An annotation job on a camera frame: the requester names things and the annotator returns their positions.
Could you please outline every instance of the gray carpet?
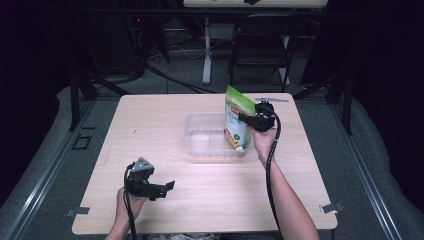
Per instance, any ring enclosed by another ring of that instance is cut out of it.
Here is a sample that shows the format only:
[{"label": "gray carpet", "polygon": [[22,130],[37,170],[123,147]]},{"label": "gray carpet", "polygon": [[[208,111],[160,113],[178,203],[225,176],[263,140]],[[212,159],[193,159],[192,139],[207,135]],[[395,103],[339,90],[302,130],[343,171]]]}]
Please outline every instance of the gray carpet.
[{"label": "gray carpet", "polygon": [[[294,94],[302,90],[299,81],[312,43],[311,39],[303,39],[298,44],[299,49],[296,52],[290,72],[291,84],[286,89],[289,93]],[[227,74],[229,52],[228,49],[219,48],[219,46],[217,45],[213,51],[212,83],[209,86],[204,86],[201,83],[204,56],[191,58],[181,52],[172,53],[170,64],[163,60],[158,61],[160,58],[155,58],[155,61],[151,60],[149,63],[169,75],[199,87],[224,92],[229,80]],[[271,83],[278,81],[278,75],[269,76],[266,73],[258,75],[257,78],[263,78],[263,81]],[[140,79],[119,84],[119,86],[134,94],[194,93],[180,84],[166,81],[149,71],[146,71]],[[266,85],[265,89],[260,90],[248,85],[236,87],[241,91],[279,91],[279,88],[277,89],[272,85]],[[32,219],[29,219],[27,228],[21,231],[22,239],[104,238],[104,236],[74,235],[71,231],[74,219],[65,216],[69,209],[75,209],[80,204],[119,100],[119,97],[109,89],[100,85],[96,85],[96,88],[100,97],[94,103],[87,119],[84,119],[76,133],[76,135],[80,134],[80,137],[91,137],[90,143],[85,150],[72,150],[73,144],[67,146],[67,151],[62,154],[63,165],[60,166],[60,171],[41,202],[38,211]],[[57,157],[57,151],[62,142],[69,136],[67,130],[70,126],[71,116],[68,91],[69,89],[66,89],[58,95],[61,100],[61,110],[51,132],[46,137],[18,187],[0,210],[1,238],[3,239],[7,236],[7,233],[13,230],[10,227],[14,226],[14,221],[19,217],[19,213],[25,206],[25,201],[31,195],[32,189],[36,186],[38,179],[42,177],[45,169]],[[337,214],[338,226],[334,231],[334,237],[335,239],[386,239],[374,206],[371,204],[363,183],[358,177],[354,164],[355,159],[344,139],[343,130],[338,127],[339,119],[334,116],[331,110],[332,106],[328,106],[322,98],[324,93],[325,90],[320,90],[311,95],[309,99],[296,101],[296,105],[330,199],[333,203],[342,202],[346,207],[345,210]],[[396,182],[391,177],[388,171],[387,153],[378,131],[375,130],[372,122],[357,102],[353,104],[352,114],[353,138],[358,144],[358,148],[363,154],[363,158],[366,160],[392,216],[395,218],[394,221],[399,231],[405,239],[422,239],[422,236],[424,236],[422,232],[422,229],[424,229],[423,216],[403,197]],[[226,234],[223,235],[223,239],[239,239],[241,235]],[[320,231],[320,237],[331,239],[331,232]]]}]

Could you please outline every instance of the wooden table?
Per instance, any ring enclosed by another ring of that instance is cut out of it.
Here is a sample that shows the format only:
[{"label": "wooden table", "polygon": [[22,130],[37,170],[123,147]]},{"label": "wooden table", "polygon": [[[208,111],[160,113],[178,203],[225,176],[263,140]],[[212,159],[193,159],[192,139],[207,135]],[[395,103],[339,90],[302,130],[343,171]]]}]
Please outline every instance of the wooden table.
[{"label": "wooden table", "polygon": [[[333,229],[334,214],[320,205],[330,200],[289,94],[273,97],[282,134],[275,157],[318,229]],[[112,227],[116,192],[124,172],[140,156],[155,166],[150,183],[175,180],[165,199],[147,202],[136,219],[138,233],[272,231],[277,226],[268,202],[265,170],[253,145],[245,156],[190,156],[184,145],[185,117],[194,112],[224,112],[224,94],[127,95],[121,98],[81,207],[75,234],[106,234]]]}]

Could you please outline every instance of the green snack bag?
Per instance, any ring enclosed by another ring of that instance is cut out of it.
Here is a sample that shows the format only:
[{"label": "green snack bag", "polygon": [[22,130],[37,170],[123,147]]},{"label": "green snack bag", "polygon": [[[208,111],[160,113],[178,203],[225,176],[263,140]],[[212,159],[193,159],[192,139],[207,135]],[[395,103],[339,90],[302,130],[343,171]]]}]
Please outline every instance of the green snack bag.
[{"label": "green snack bag", "polygon": [[238,114],[255,115],[255,103],[232,86],[227,87],[225,95],[225,129],[224,134],[231,145],[244,151],[249,141],[247,124],[238,120]]}]

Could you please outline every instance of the dark background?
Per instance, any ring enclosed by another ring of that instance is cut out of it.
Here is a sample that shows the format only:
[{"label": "dark background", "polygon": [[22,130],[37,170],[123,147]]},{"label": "dark background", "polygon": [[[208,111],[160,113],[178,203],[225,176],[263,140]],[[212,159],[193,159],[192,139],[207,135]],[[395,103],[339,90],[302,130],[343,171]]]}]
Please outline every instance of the dark background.
[{"label": "dark background", "polygon": [[[424,212],[424,21],[421,17],[424,9],[417,2],[331,0],[328,10],[367,13],[377,9],[379,12],[373,28],[375,43],[352,76],[353,95],[379,129],[390,156],[391,172],[403,193]],[[175,5],[169,3],[165,1],[167,7],[181,6],[181,1]],[[107,68],[108,64],[119,63],[119,67],[126,68],[137,66],[137,61],[128,39],[113,38],[122,31],[122,25],[108,24],[106,20],[91,22],[93,31],[95,28],[103,33],[110,31],[110,35],[104,36],[111,36],[94,39],[90,38],[90,27],[74,29],[65,18],[43,12],[44,2],[19,0],[0,4],[0,202],[3,204],[52,126],[59,107],[56,94],[69,86],[75,70],[84,68],[96,73],[99,64]],[[324,21],[302,81],[323,81],[341,71],[365,28],[363,24]],[[85,31],[80,34],[88,38],[88,45],[79,39],[78,31]],[[106,48],[90,49],[89,44],[93,46],[97,42],[97,46]],[[119,62],[108,62],[111,57],[107,54],[111,53],[107,46],[112,43],[128,49],[113,53],[114,59],[121,59]],[[94,62],[86,49],[104,54],[100,58],[103,62]]]}]

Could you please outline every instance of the human hand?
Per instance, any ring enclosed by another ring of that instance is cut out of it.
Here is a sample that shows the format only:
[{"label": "human hand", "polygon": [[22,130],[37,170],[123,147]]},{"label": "human hand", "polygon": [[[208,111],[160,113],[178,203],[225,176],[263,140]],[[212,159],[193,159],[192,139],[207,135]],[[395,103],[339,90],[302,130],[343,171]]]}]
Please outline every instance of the human hand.
[{"label": "human hand", "polygon": [[[110,230],[109,234],[106,237],[107,240],[112,240],[112,239],[121,240],[128,233],[130,229],[128,211],[124,202],[124,193],[125,193],[125,189],[122,187],[121,189],[118,190],[118,193],[116,194],[115,222],[113,223],[112,229]],[[128,197],[130,199],[130,205],[131,205],[131,210],[132,210],[134,219],[136,219],[137,216],[140,214],[141,208],[143,207],[147,198],[136,197],[131,194],[129,194]]]},{"label": "human hand", "polygon": [[[128,218],[128,211],[124,202],[124,193],[125,189],[122,187],[118,190],[118,193],[116,194],[116,217]],[[128,194],[128,197],[130,199],[130,205],[134,219],[136,219],[137,216],[140,214],[141,208],[143,207],[143,204],[146,202],[147,198],[136,197],[131,194]]]},{"label": "human hand", "polygon": [[247,130],[252,134],[254,147],[258,152],[258,158],[262,162],[262,165],[265,166],[269,151],[277,134],[277,129],[271,128],[266,132],[259,132],[248,126]]}]

